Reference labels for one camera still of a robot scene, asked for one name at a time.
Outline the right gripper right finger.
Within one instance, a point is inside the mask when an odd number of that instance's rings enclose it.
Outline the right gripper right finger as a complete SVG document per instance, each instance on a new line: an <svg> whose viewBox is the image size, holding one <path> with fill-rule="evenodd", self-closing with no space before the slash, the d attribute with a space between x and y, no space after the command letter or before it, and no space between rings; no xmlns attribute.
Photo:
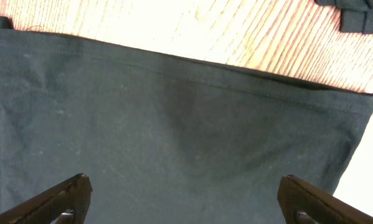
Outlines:
<svg viewBox="0 0 373 224"><path fill-rule="evenodd" d="M277 199L287 224L373 224L373 217L294 176L281 178Z"/></svg>

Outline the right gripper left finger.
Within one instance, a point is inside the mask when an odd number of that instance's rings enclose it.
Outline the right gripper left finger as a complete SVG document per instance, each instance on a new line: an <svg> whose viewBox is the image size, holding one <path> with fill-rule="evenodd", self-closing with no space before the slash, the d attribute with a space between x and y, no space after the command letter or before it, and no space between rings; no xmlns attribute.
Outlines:
<svg viewBox="0 0 373 224"><path fill-rule="evenodd" d="M90 206L92 191L89 177L77 174L1 213L0 223L83 224Z"/></svg>

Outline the black t-shirt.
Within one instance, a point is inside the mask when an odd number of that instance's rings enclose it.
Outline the black t-shirt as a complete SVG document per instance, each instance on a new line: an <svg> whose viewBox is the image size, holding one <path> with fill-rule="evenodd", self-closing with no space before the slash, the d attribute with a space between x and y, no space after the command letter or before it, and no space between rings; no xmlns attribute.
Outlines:
<svg viewBox="0 0 373 224"><path fill-rule="evenodd" d="M373 94L0 17L0 213L78 173L87 223L283 223L294 174L332 194Z"/></svg>

